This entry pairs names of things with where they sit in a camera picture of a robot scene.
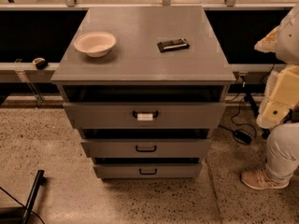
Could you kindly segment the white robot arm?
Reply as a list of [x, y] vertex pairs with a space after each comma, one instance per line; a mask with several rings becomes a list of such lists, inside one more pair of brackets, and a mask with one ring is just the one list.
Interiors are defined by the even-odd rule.
[[299, 101], [299, 4], [254, 48], [264, 53], [274, 52], [287, 64], [280, 72], [270, 73], [256, 119], [259, 127], [272, 129]]

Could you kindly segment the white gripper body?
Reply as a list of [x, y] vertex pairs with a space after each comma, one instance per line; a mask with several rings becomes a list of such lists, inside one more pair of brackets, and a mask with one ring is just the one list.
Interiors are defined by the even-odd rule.
[[264, 98], [261, 102], [259, 108], [259, 115], [256, 119], [256, 123], [259, 127], [265, 129], [272, 129], [275, 126], [279, 125], [287, 116], [292, 112], [298, 111], [298, 103], [293, 106], [285, 106], [277, 103], [273, 103], [270, 100], [270, 95], [275, 87], [275, 84], [278, 80], [278, 74], [280, 72], [273, 71], [266, 83]]

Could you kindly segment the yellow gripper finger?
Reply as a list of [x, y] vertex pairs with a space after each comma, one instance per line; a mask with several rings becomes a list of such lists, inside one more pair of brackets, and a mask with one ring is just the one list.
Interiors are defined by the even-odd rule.
[[263, 53], [276, 52], [276, 41], [277, 41], [278, 27], [274, 28], [268, 35], [258, 41], [254, 49]]
[[289, 107], [299, 101], [299, 66], [287, 66], [278, 74], [270, 100]]

